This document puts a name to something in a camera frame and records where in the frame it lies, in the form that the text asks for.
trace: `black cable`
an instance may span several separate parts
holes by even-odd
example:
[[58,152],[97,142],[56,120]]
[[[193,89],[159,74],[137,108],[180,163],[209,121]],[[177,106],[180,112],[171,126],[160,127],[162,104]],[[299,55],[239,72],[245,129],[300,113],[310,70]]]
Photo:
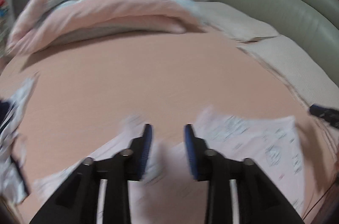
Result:
[[328,188],[328,190],[322,195],[322,197],[313,205],[313,207],[308,211],[308,213],[305,215],[305,217],[302,219],[303,221],[308,216],[308,214],[314,209],[314,207],[319,203],[319,201],[329,192],[329,190],[333,187],[333,185],[336,184],[336,181],[332,183],[332,185]]

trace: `metal screw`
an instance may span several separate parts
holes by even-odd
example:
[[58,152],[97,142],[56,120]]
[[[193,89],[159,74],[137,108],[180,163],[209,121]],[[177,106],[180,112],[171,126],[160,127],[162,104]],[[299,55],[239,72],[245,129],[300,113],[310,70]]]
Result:
[[120,154],[122,156],[131,156],[133,154],[133,151],[131,149],[124,149],[122,151],[120,151]]
[[87,157],[87,158],[84,159],[84,161],[82,161],[82,163],[83,163],[84,165],[86,165],[86,166],[92,165],[93,162],[94,162],[94,160],[93,160],[93,158],[91,158],[91,157]]
[[254,161],[251,158],[245,158],[244,164],[246,166],[253,166],[254,165]]
[[215,156],[216,154],[217,154],[217,152],[214,149],[209,148],[209,149],[205,150],[206,156]]

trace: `beige pillow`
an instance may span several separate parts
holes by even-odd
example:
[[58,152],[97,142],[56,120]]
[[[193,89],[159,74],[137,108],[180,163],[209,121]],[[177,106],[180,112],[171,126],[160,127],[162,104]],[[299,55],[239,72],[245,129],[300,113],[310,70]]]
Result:
[[257,41],[280,34],[269,24],[253,19],[221,2],[196,2],[206,21],[230,39],[240,42]]
[[263,60],[295,88],[308,105],[339,108],[339,88],[294,41],[279,36],[239,46]]

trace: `pink blanket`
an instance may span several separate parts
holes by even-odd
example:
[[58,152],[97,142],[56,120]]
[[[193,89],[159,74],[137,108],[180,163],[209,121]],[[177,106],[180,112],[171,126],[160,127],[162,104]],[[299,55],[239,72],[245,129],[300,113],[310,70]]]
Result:
[[[78,30],[84,28],[97,32],[104,27],[107,35],[129,30],[183,33],[186,25],[201,25],[193,0],[30,0],[10,34],[7,49],[13,55],[31,54],[71,32],[82,36],[68,42],[83,40],[84,32]],[[102,33],[93,37],[102,37]]]

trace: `upholstered headboard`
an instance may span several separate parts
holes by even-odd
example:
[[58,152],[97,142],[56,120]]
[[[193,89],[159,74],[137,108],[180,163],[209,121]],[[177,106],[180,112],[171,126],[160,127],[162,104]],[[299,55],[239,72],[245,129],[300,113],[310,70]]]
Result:
[[226,3],[294,40],[339,86],[338,0],[210,0]]

